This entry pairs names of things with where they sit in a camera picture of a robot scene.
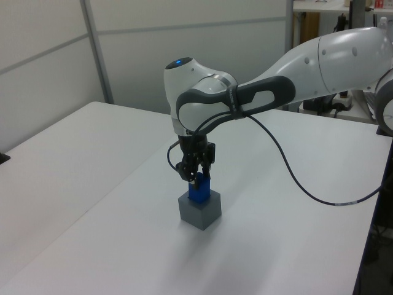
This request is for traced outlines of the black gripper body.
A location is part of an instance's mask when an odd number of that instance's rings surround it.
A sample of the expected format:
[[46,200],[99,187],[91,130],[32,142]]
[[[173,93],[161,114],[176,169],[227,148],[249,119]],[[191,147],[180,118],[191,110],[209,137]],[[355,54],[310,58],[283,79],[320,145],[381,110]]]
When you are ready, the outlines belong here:
[[178,136],[181,151],[183,153],[182,160],[189,162],[197,157],[204,161],[207,158],[208,163],[214,163],[216,159],[216,145],[209,142],[206,135],[197,135],[195,137]]

